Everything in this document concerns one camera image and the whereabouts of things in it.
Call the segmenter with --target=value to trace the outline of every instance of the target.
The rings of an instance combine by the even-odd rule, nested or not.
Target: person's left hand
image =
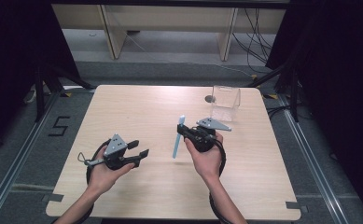
[[[95,158],[96,160],[103,158],[106,148],[107,146],[104,146],[100,149]],[[128,163],[120,169],[113,171],[109,169],[104,163],[95,165],[91,171],[91,179],[89,181],[87,190],[92,190],[96,194],[101,195],[109,191],[112,186],[114,186],[118,178],[128,173],[133,167],[134,163]]]

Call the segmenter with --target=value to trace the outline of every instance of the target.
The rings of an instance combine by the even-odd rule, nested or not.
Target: light wood tabletop
[[[195,172],[192,159],[180,141],[173,159],[176,125],[210,116],[204,98],[212,87],[99,86],[82,121],[75,142],[53,194],[61,202],[49,202],[47,214],[60,216],[85,190],[86,166],[79,152],[90,159],[114,133],[125,142],[139,140],[125,157],[149,148],[140,167],[122,176],[95,203],[92,217],[216,219],[208,201],[208,189]],[[233,121],[221,121],[231,132],[224,136],[227,163],[221,182],[248,220],[297,220],[297,202],[272,125],[257,89],[241,89],[241,104]]]

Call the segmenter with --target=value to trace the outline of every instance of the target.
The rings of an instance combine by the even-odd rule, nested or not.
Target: person's right hand
[[[223,142],[221,134],[216,132],[216,140]],[[219,166],[221,165],[221,153],[217,146],[213,146],[206,152],[199,152],[193,143],[185,138],[184,142],[192,157],[196,172],[207,181],[211,178],[219,178]]]

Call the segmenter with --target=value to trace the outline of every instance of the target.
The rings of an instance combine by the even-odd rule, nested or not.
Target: desk
[[[204,97],[211,92],[211,87],[99,86],[53,191],[63,200],[49,202],[47,214],[60,216],[86,188],[78,153],[91,157],[118,133],[125,142],[140,141],[125,156],[147,148],[149,155],[102,195],[92,217],[216,219],[183,143],[172,158],[179,116],[186,116],[189,127],[209,117]],[[297,220],[300,210],[286,208],[297,200],[260,93],[241,89],[241,100],[235,121],[224,122],[232,131],[220,131],[227,153],[222,183],[246,219]]]

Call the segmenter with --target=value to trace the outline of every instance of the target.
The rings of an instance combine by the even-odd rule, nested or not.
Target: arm
[[[96,159],[102,159],[106,146],[97,154]],[[71,205],[65,213],[59,217],[54,223],[74,223],[85,215],[93,206],[94,202],[105,192],[109,191],[115,182],[122,175],[128,173],[134,167],[133,163],[129,163],[122,168],[113,171],[106,167],[105,164],[98,164],[91,171],[91,180],[79,197],[79,199]]]
[[[223,137],[219,133],[216,133],[216,139],[221,143],[223,141]],[[202,177],[205,185],[210,190],[218,212],[232,223],[246,223],[243,215],[233,203],[219,179],[221,154],[218,147],[214,146],[210,150],[201,153],[187,138],[185,144],[192,157],[196,172]]]

